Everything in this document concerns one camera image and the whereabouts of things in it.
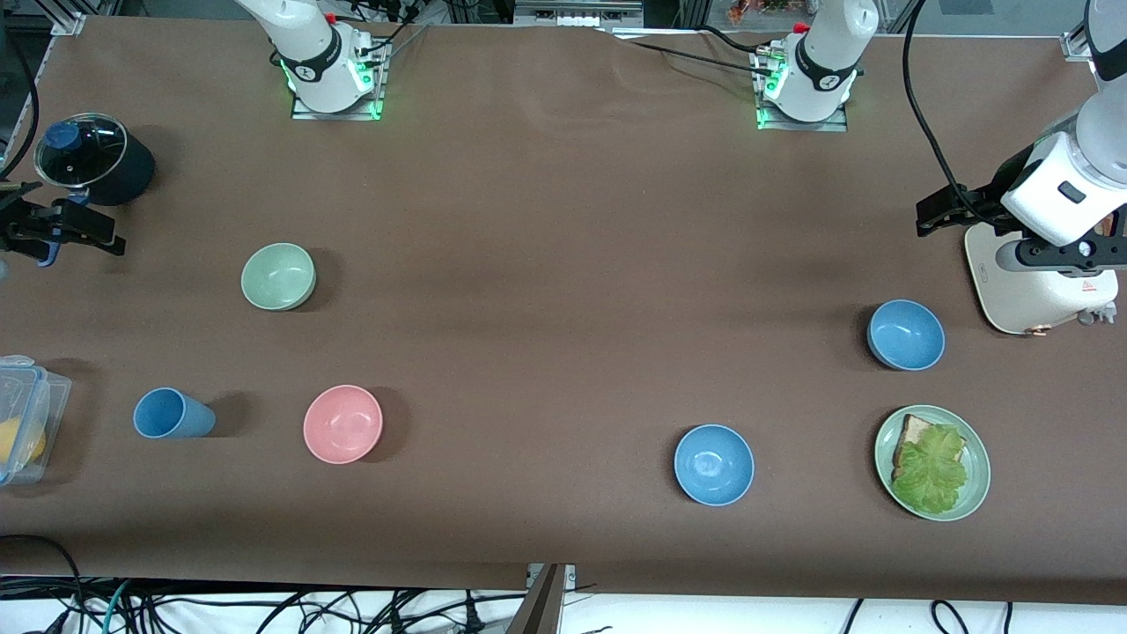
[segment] plastic food container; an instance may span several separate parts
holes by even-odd
[[[0,357],[0,486],[43,479],[70,387],[27,357]]]

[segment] blue lid knob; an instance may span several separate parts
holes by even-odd
[[[73,150],[82,144],[78,135],[78,125],[70,120],[51,124],[43,135],[43,141],[48,148],[56,150]]]

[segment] pink bowl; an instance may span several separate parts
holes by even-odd
[[[305,447],[330,465],[360,461],[383,431],[383,412],[366,390],[340,385],[321,393],[305,412]]]

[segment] green bowl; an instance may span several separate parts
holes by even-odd
[[[264,310],[290,310],[313,294],[317,270],[305,249],[277,242],[258,249],[242,267],[242,294]]]

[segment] bowl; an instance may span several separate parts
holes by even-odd
[[[726,507],[752,486],[755,459],[752,449],[724,426],[689,430],[673,455],[673,473],[685,493],[709,507]]]
[[[947,348],[938,316],[921,303],[894,298],[872,313],[869,349],[881,364],[897,370],[920,372],[934,366]]]
[[[341,385],[313,401],[302,432],[313,456],[330,465],[346,465],[363,458],[379,443],[383,412],[366,390]]]
[[[242,267],[242,294],[264,310],[290,310],[313,293],[317,270],[305,249],[277,242],[258,249]]]

